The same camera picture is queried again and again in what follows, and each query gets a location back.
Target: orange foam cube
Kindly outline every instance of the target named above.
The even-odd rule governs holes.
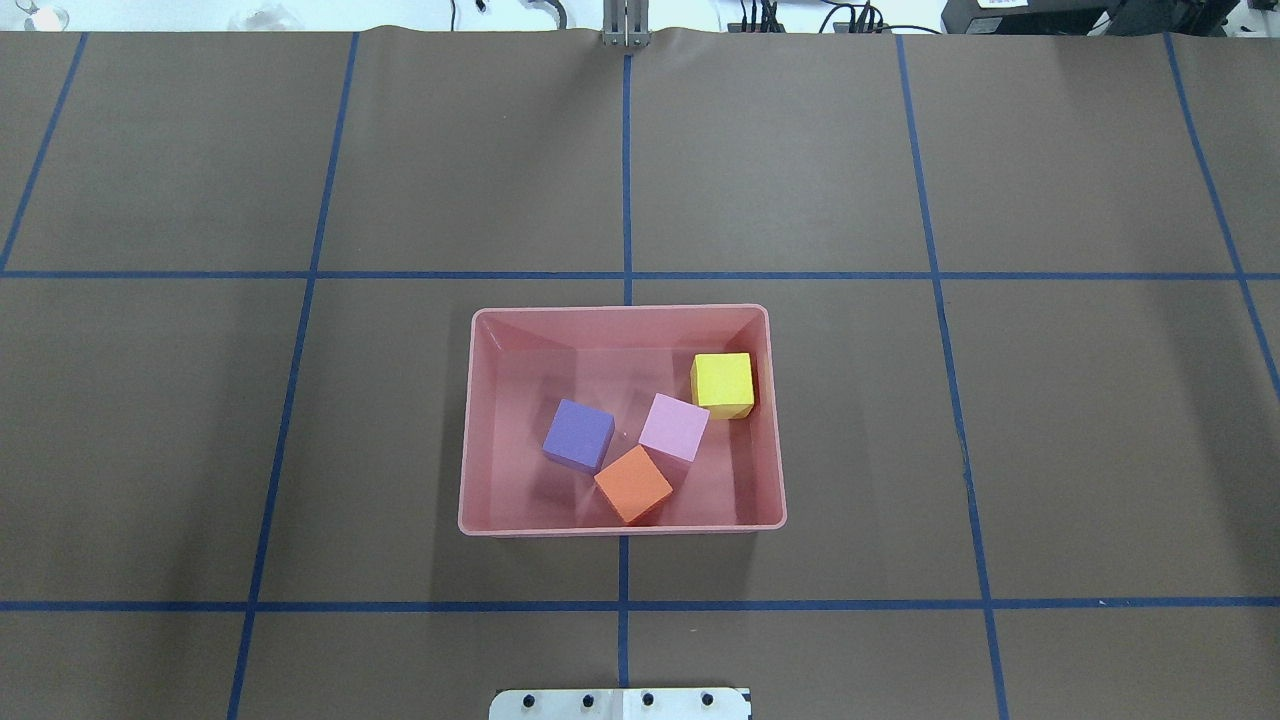
[[[595,475],[595,484],[628,525],[662,505],[672,492],[671,483],[662,477],[662,471],[640,446],[632,447],[600,470]]]

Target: yellow foam cube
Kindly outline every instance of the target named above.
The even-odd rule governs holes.
[[[755,407],[749,352],[694,355],[689,382],[694,405],[710,410],[713,420],[746,418]]]

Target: table surface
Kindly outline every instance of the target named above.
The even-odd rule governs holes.
[[[1276,717],[1277,60],[8,37],[0,715]],[[472,313],[625,302],[769,309],[787,525],[463,537]]]

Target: pink foam cube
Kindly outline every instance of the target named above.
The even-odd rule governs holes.
[[[640,430],[640,445],[692,462],[710,416],[705,407],[681,402],[659,392],[653,396],[649,416]]]

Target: metal bracket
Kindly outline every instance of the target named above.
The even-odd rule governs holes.
[[[503,691],[489,720],[751,720],[746,688]]]
[[[649,0],[604,0],[600,38],[618,47],[649,45]]]

